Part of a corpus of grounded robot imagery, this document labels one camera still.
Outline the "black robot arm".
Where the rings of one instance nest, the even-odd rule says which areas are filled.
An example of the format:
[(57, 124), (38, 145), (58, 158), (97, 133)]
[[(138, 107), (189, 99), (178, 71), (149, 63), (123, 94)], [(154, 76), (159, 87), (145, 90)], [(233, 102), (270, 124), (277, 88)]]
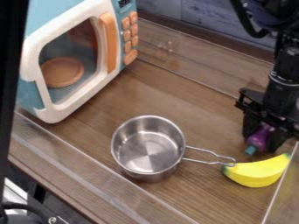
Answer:
[(299, 0), (230, 0), (249, 35), (275, 33), (275, 64), (266, 91), (239, 90), (246, 153), (274, 152), (299, 138)]

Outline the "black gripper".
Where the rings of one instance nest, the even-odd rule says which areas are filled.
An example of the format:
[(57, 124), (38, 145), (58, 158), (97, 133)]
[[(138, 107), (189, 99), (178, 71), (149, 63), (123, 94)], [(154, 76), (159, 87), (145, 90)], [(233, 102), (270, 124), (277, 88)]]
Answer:
[(242, 88), (235, 107), (243, 111), (242, 134), (249, 138), (261, 123), (277, 128), (270, 134), (267, 150), (274, 153), (289, 137), (299, 137), (299, 108), (293, 106), (282, 115), (263, 105), (265, 94), (257, 90)]

